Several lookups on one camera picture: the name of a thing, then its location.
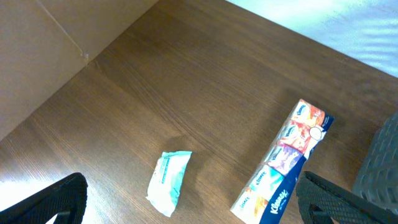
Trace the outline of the grey plastic basket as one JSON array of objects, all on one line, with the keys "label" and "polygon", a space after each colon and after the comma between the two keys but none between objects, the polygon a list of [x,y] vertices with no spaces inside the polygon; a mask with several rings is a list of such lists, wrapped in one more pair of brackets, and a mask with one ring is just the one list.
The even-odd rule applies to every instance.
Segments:
[{"label": "grey plastic basket", "polygon": [[397,214],[397,114],[376,131],[353,193]]}]

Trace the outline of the Kleenex tissue multipack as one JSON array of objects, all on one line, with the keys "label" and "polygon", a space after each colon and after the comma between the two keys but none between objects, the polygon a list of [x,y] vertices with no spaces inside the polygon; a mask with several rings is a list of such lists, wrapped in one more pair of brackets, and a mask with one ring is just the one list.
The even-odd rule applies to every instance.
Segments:
[{"label": "Kleenex tissue multipack", "polygon": [[335,118],[300,99],[230,211],[244,223],[279,223],[303,165]]}]

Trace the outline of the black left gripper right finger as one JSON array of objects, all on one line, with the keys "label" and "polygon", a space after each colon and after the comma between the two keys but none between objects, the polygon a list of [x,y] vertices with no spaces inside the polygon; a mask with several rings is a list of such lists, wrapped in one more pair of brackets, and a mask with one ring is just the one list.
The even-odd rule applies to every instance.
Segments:
[{"label": "black left gripper right finger", "polygon": [[310,171],[303,172],[296,195],[304,224],[397,224],[397,215]]}]

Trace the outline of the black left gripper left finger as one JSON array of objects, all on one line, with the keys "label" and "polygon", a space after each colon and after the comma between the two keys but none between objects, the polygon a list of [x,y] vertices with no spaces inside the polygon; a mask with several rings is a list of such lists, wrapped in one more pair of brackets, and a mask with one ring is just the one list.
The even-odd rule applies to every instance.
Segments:
[{"label": "black left gripper left finger", "polygon": [[72,173],[36,194],[1,211],[3,224],[81,224],[85,214],[88,184],[79,172]]}]

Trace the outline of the teal wet wipes packet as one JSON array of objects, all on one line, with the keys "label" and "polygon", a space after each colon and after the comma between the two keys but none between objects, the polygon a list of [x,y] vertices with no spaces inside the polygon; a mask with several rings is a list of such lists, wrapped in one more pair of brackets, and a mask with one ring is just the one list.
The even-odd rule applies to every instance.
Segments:
[{"label": "teal wet wipes packet", "polygon": [[163,152],[149,182],[146,199],[161,214],[175,211],[192,151]]}]

